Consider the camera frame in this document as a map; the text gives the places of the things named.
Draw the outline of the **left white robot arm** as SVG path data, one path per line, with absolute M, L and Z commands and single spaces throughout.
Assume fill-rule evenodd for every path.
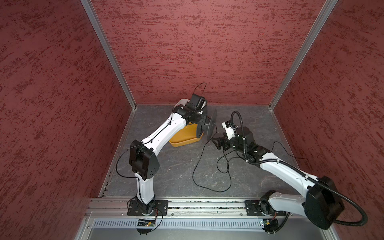
M 181 147 L 200 141 L 202 136 L 209 138 L 212 124 L 207 114 L 205 98 L 193 94 L 189 100 L 178 101 L 168 119 L 151 135 L 140 142 L 132 142 L 130 165 L 138 190 L 135 201 L 143 215 L 149 216 L 156 209 L 154 176 L 160 169 L 157 159 L 160 151 L 166 143 Z

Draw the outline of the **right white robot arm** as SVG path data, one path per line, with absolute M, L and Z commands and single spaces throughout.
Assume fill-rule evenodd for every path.
M 263 215 L 293 213 L 307 217 L 318 228 L 327 230 L 344 211 L 342 199 L 335 194 L 337 189 L 330 178 L 318 178 L 303 172 L 284 162 L 270 150 L 257 145 L 255 141 L 243 141 L 241 137 L 222 137 L 213 138 L 213 143 L 218 150 L 234 149 L 238 152 L 246 145 L 246 161 L 249 164 L 275 175 L 298 192 L 297 195 L 267 192 L 260 198 L 257 207 Z

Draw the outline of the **dark grey cable spool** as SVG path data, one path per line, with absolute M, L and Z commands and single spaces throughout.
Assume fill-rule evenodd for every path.
M 213 136 L 213 131 L 216 126 L 217 110 L 214 110 L 211 117 L 206 117 L 204 124 L 197 124 L 196 136 L 198 139 L 201 136 L 206 136 L 210 140 Z

